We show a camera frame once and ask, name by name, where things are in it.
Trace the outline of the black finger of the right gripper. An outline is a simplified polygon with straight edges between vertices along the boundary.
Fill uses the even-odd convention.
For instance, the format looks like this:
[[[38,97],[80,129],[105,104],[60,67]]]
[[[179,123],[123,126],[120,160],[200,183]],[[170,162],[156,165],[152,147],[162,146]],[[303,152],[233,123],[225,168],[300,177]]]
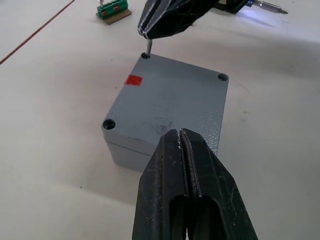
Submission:
[[[147,39],[170,37],[185,31],[206,14],[216,0],[162,0],[167,6],[158,7],[147,24]]]
[[[137,25],[138,33],[147,34],[165,14],[169,5],[169,0],[147,0]]]

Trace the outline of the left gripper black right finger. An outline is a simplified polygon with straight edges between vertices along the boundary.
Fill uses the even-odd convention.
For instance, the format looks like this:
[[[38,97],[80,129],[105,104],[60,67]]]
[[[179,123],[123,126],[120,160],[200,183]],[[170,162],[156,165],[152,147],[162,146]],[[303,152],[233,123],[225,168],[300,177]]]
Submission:
[[[204,138],[181,129],[189,190],[191,240],[256,240],[257,234],[237,184]]]

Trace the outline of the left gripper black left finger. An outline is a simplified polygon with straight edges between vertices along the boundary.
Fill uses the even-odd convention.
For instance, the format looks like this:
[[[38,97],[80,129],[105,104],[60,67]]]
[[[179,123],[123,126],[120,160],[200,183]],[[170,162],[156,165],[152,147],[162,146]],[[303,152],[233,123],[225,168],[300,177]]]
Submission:
[[[138,185],[132,239],[184,240],[188,200],[178,131],[163,135]]]

